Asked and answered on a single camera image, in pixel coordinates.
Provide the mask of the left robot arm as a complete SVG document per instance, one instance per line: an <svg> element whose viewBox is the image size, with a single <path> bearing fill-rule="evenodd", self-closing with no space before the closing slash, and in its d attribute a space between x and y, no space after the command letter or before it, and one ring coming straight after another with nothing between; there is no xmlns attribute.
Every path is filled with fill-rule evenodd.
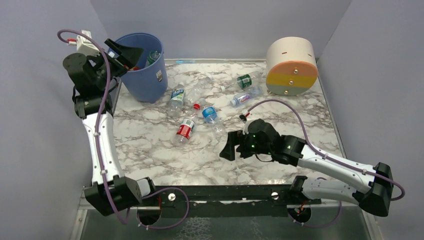
<svg viewBox="0 0 424 240"><path fill-rule="evenodd" d="M139 181L123 173L113 138L114 111L109 84L134 67L142 48L128 47L107 39L117 57L97 53L73 53L62 62L74 83L72 101L89 139L92 184L84 189L86 200L103 216L142 203L156 188L149 177Z"/></svg>

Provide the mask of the clear bottle red cap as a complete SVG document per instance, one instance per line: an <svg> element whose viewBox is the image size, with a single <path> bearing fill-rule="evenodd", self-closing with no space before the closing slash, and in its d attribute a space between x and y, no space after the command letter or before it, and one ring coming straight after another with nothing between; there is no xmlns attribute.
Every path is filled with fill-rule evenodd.
<svg viewBox="0 0 424 240"><path fill-rule="evenodd" d="M205 93L205 91L213 84L211 75L203 77L197 81L192 89L185 95L184 103L187 106L195 104Z"/></svg>

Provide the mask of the blue green label bottle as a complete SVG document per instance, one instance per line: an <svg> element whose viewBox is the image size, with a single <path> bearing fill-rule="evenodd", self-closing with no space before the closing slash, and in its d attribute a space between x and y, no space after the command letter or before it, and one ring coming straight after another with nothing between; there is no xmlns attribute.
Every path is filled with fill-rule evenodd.
<svg viewBox="0 0 424 240"><path fill-rule="evenodd" d="M182 109L184 107L185 93L186 89L183 82L179 82L172 90L167 110L167 113L170 117L178 118L181 115Z"/></svg>

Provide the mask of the dark green label bottle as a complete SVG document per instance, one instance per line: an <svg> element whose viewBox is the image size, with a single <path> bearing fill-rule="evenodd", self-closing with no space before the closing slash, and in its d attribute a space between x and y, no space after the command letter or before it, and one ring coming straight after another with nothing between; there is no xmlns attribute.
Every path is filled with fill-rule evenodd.
<svg viewBox="0 0 424 240"><path fill-rule="evenodd" d="M263 73L261 71L253 71L247 74L238 75L229 82L224 83L219 87L221 92L234 92L246 90L250 87L256 86L262 79Z"/></svg>

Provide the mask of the red label clear bottle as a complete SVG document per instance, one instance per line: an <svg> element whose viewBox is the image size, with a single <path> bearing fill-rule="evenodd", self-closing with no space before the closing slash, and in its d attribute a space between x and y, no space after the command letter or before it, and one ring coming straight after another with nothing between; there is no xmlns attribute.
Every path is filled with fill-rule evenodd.
<svg viewBox="0 0 424 240"><path fill-rule="evenodd" d="M183 118L178 130L172 139L172 143L177 146L188 143L191 139L195 125L196 122L193 119Z"/></svg>

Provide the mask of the blue plastic bin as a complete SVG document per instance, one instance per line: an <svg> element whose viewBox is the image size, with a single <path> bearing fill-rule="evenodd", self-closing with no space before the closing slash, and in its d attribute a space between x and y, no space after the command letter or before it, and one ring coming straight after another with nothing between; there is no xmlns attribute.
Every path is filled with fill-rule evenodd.
<svg viewBox="0 0 424 240"><path fill-rule="evenodd" d="M143 49L143 53L135 65L136 69L128 71L120 79L137 101L155 103L168 88L162 42L156 36L142 32L121 36L115 42L123 46ZM146 66L149 54L155 51L159 52L159 58Z"/></svg>

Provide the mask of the blue label clear bottle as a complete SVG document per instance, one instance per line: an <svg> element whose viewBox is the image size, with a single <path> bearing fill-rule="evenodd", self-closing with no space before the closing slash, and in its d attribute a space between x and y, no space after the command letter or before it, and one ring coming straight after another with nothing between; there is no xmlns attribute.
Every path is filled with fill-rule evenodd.
<svg viewBox="0 0 424 240"><path fill-rule="evenodd" d="M213 106L207 106L202 110L202 116L216 134L225 134L226 130Z"/></svg>

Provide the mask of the green white label bottle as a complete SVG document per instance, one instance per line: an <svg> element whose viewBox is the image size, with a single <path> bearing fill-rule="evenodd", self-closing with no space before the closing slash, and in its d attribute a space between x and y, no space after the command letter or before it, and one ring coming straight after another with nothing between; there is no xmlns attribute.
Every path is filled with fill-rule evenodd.
<svg viewBox="0 0 424 240"><path fill-rule="evenodd" d="M145 67L152 65L156 60L159 59L160 56L161 56L161 53L159 51L157 50L151 51L147 56Z"/></svg>

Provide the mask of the Ganten small water bottle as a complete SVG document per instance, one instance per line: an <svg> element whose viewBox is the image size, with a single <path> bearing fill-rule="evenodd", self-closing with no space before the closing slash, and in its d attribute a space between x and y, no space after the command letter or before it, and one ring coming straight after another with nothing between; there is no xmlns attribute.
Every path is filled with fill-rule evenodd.
<svg viewBox="0 0 424 240"><path fill-rule="evenodd" d="M251 87L247 89L245 92L237 93L236 95L234 95L233 98L230 100L229 104L232 107L237 107L237 106L243 105L244 103L246 103L247 101L253 98L260 96L262 93L263 93L263 88L260 85Z"/></svg>

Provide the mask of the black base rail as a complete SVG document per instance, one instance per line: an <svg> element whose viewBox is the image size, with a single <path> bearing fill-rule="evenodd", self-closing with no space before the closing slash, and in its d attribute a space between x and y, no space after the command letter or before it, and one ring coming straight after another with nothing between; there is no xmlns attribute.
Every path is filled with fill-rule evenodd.
<svg viewBox="0 0 424 240"><path fill-rule="evenodd" d="M158 193L142 200L133 210L137 217L152 221L183 217L287 217L288 207L321 204L321 200L306 200L290 188L289 184L158 185Z"/></svg>

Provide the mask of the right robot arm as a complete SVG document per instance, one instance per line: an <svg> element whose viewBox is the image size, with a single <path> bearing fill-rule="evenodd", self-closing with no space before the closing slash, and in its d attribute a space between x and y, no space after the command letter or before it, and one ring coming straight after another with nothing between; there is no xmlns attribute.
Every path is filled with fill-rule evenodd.
<svg viewBox="0 0 424 240"><path fill-rule="evenodd" d="M323 151L293 135L280 135L262 119L249 120L242 130L227 134L219 156L234 161L241 158L269 155L274 162L320 172L331 180L298 177L292 191L305 200L329 199L351 203L378 217L389 214L393 176L389 165L369 165L348 160Z"/></svg>

